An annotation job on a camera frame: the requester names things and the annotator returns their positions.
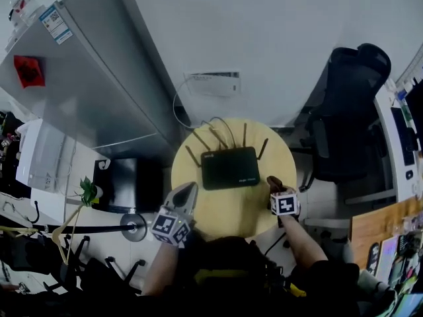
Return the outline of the orange wooden desk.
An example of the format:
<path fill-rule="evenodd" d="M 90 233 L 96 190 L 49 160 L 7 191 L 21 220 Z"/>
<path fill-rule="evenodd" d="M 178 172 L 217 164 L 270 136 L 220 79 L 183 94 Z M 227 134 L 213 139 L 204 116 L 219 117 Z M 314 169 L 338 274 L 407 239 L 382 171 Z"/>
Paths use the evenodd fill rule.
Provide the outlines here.
<path fill-rule="evenodd" d="M 365 269 L 370 247 L 404 232 L 404 222 L 423 210 L 423 199 L 411 197 L 382 209 L 352 217 L 351 246 L 354 263 Z"/>

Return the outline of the red paper decoration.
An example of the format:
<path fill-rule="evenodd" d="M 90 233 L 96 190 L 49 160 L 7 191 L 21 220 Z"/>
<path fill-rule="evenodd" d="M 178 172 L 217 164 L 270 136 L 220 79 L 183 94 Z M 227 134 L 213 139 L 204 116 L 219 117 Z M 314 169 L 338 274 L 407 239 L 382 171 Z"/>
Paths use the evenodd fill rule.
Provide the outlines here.
<path fill-rule="evenodd" d="M 45 86 L 40 63 L 36 58 L 15 55 L 13 63 L 23 88 Z"/>

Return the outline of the silver refrigerator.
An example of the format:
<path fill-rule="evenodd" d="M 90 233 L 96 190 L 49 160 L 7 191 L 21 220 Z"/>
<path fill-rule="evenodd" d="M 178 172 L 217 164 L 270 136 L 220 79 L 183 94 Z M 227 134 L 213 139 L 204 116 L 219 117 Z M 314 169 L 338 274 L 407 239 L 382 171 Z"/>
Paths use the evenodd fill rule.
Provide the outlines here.
<path fill-rule="evenodd" d="M 110 159 L 142 157 L 170 164 L 180 143 L 178 122 L 136 1 L 61 0 L 52 5 L 73 36 L 58 45 L 37 19 L 0 61 L 0 87 L 39 118 Z M 15 55 L 39 61 L 44 87 L 22 87 Z"/>

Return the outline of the black coat rack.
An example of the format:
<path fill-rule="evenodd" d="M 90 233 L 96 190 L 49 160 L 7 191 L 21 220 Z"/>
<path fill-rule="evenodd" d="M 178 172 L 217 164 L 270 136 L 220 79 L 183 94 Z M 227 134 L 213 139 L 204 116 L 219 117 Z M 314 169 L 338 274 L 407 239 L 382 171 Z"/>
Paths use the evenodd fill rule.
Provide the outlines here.
<path fill-rule="evenodd" d="M 38 229 L 39 234 L 50 234 L 61 226 L 61 224 L 41 224 L 40 223 L 40 208 L 38 202 L 35 201 L 34 205 L 30 205 L 34 210 L 36 216 L 30 219 L 28 215 L 21 213 L 10 201 L 4 201 L 0 205 L 0 226 L 15 227 L 15 228 L 35 228 Z M 119 225 L 108 226 L 79 226 L 75 219 L 65 228 L 61 234 L 100 234 L 107 232 L 121 232 L 125 239 L 131 242 L 142 241 L 147 235 L 146 220 L 138 214 L 124 215 Z"/>

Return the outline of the green potted plant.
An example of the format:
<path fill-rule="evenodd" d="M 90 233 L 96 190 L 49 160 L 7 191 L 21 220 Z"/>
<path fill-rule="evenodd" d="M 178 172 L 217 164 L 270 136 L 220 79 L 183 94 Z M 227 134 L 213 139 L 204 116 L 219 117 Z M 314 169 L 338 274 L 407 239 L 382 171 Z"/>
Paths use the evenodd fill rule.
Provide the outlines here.
<path fill-rule="evenodd" d="M 80 197 L 84 206 L 91 207 L 92 204 L 99 204 L 100 198 L 103 196 L 103 190 L 88 177 L 84 177 L 80 179 L 79 189 L 75 191 L 75 195 Z"/>

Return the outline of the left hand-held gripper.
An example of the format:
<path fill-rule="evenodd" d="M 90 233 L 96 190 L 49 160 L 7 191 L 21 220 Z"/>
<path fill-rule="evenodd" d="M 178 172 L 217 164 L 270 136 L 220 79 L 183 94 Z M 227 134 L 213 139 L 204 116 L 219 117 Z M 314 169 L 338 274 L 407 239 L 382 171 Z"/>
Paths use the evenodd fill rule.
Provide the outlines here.
<path fill-rule="evenodd" d="M 197 183 L 185 183 L 171 190 L 155 216 L 150 231 L 161 243 L 184 247 L 191 232 L 198 197 Z"/>

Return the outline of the round wooden side table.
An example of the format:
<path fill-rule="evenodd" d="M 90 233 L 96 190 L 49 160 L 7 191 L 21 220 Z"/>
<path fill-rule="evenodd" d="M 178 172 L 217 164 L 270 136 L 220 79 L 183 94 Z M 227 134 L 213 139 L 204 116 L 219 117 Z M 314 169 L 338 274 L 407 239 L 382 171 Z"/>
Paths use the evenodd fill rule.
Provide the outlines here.
<path fill-rule="evenodd" d="M 275 176 L 283 185 L 297 187 L 297 170 L 293 155 L 285 141 L 267 125 L 242 118 L 214 118 L 194 131 L 211 147 L 218 150 L 218 140 L 209 132 L 212 125 L 230 148 L 243 142 L 243 124 L 247 124 L 247 146 L 261 150 L 268 143 L 258 161 L 260 182 L 256 186 L 226 190 L 205 190 L 201 170 L 196 167 L 185 146 L 189 146 L 197 159 L 206 148 L 191 133 L 178 149 L 171 169 L 171 186 L 186 182 L 198 184 L 198 198 L 194 209 L 195 227 L 208 239 L 224 236 L 252 237 L 272 228 L 277 218 L 268 208 L 270 188 L 267 177 Z"/>

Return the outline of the black keyboard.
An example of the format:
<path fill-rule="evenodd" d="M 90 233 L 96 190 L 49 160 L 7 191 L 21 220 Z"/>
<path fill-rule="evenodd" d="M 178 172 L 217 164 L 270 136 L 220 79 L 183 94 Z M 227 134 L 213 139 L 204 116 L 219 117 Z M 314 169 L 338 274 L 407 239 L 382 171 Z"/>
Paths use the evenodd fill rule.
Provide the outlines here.
<path fill-rule="evenodd" d="M 403 112 L 400 108 L 392 107 L 391 112 L 399 134 L 404 165 L 413 165 L 415 164 L 414 152 L 418 150 L 416 134 L 411 127 L 407 126 Z"/>

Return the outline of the white blue label sticker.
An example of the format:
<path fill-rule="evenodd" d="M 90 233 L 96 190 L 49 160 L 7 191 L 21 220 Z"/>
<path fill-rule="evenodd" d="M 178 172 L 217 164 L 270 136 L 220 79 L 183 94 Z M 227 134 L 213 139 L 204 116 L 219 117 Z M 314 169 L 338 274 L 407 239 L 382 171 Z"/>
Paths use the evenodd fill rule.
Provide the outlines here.
<path fill-rule="evenodd" d="M 73 36 L 72 31 L 53 5 L 46 9 L 38 19 L 58 45 Z"/>

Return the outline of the black office chair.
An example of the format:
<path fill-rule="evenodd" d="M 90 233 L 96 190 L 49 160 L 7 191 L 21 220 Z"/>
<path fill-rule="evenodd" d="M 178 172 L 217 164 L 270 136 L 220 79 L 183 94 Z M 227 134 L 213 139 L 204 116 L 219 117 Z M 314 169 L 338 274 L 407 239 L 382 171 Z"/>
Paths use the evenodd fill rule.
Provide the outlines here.
<path fill-rule="evenodd" d="M 300 141 L 313 169 L 299 191 L 307 191 L 314 180 L 338 184 L 366 176 L 374 99 L 390 73 L 389 56 L 374 44 L 333 50 L 323 101 L 311 111 L 305 124 L 308 136 Z"/>
<path fill-rule="evenodd" d="M 115 259 L 111 256 L 105 258 L 104 262 L 91 258 L 83 266 L 80 274 L 82 291 L 90 295 L 106 296 L 106 294 L 111 294 L 112 298 L 117 298 L 118 295 L 140 295 L 141 289 L 132 287 L 130 282 L 137 269 L 146 265 L 146 261 L 143 259 L 138 260 L 125 278 L 120 277 L 114 268 L 114 263 Z"/>

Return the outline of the black router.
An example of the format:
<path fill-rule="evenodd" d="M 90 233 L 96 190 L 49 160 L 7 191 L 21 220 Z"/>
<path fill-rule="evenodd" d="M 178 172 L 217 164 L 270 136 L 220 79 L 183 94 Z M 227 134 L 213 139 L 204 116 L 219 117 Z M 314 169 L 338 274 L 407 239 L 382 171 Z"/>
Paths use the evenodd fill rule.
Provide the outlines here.
<path fill-rule="evenodd" d="M 192 149 L 185 146 L 197 168 L 201 170 L 202 184 L 205 190 L 226 190 L 247 186 L 256 186 L 260 182 L 258 161 L 261 160 L 266 149 L 268 139 L 265 139 L 261 150 L 256 152 L 254 147 L 247 146 L 247 124 L 243 124 L 243 142 L 240 147 L 236 144 L 232 148 L 217 134 L 212 125 L 209 132 L 220 144 L 218 150 L 212 148 L 195 132 L 192 134 L 206 148 L 197 159 Z"/>

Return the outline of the person's left forearm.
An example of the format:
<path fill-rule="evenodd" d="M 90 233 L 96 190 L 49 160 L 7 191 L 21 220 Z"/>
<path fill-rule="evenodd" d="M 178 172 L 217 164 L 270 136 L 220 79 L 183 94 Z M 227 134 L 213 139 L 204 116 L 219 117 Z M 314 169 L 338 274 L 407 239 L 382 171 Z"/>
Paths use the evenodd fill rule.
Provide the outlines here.
<path fill-rule="evenodd" d="M 159 296 L 172 285 L 178 265 L 179 248 L 162 244 L 145 277 L 142 295 Z"/>

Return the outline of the person's black shirt torso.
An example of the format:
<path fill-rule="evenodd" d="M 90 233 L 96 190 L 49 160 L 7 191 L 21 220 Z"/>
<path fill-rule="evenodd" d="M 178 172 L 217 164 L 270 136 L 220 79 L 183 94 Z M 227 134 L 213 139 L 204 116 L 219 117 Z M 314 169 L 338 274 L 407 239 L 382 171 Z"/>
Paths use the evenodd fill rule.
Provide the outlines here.
<path fill-rule="evenodd" d="M 174 281 L 160 293 L 134 296 L 101 284 L 80 317 L 359 317 L 355 264 L 305 257 L 282 277 L 242 238 L 196 241 L 178 255 Z"/>

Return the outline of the person's right forearm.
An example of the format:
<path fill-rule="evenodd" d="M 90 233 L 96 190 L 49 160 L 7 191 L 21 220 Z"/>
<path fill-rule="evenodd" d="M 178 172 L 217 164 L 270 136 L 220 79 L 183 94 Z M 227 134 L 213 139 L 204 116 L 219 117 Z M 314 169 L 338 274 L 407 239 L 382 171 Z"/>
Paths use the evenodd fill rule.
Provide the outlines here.
<path fill-rule="evenodd" d="M 280 218 L 298 266 L 309 269 L 319 261 L 328 260 L 322 248 L 299 222 L 289 215 L 281 216 Z"/>

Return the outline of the white cabinet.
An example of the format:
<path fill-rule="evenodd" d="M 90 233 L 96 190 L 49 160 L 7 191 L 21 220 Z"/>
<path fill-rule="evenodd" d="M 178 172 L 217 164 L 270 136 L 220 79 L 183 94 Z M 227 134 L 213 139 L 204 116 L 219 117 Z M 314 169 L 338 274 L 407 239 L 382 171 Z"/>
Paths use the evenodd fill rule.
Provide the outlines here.
<path fill-rule="evenodd" d="M 18 128 L 20 158 L 16 180 L 31 189 L 30 204 L 62 222 L 68 204 L 80 204 L 79 181 L 93 179 L 95 161 L 104 157 L 42 119 Z"/>

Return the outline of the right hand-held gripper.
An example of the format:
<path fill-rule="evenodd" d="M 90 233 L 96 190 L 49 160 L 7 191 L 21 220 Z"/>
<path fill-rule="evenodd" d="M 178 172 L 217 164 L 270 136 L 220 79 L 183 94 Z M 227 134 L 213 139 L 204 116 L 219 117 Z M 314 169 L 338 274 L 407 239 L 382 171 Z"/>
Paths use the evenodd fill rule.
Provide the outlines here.
<path fill-rule="evenodd" d="M 270 210 L 276 216 L 299 216 L 300 203 L 296 190 L 291 187 L 271 187 Z"/>

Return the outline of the black monitor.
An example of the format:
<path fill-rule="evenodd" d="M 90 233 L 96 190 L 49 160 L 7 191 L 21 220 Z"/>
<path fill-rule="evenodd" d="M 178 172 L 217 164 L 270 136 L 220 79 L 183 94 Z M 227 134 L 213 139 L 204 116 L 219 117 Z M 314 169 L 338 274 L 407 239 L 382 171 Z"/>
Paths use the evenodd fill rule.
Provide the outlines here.
<path fill-rule="evenodd" d="M 416 127 L 417 137 L 423 145 L 423 80 L 413 87 L 405 99 Z"/>

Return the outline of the brown cloth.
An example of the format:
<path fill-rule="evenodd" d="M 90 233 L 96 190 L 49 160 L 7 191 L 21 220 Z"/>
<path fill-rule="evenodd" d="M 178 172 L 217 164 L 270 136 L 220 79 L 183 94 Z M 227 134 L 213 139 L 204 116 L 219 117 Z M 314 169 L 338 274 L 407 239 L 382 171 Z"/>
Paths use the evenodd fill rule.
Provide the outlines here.
<path fill-rule="evenodd" d="M 269 176 L 266 179 L 269 187 L 270 187 L 270 193 L 271 194 L 275 194 L 275 193 L 280 193 L 280 192 L 286 192 L 287 188 L 283 185 L 282 181 L 279 180 L 277 177 L 275 176 Z"/>

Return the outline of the rainbow coloured notebook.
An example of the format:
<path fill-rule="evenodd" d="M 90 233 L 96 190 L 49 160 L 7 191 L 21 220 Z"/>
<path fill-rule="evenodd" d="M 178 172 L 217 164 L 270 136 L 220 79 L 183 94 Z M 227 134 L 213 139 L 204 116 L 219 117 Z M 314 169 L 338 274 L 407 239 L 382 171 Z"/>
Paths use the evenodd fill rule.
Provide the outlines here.
<path fill-rule="evenodd" d="M 391 268 L 397 253 L 398 236 L 390 237 L 381 243 L 379 261 L 375 277 L 388 284 Z"/>

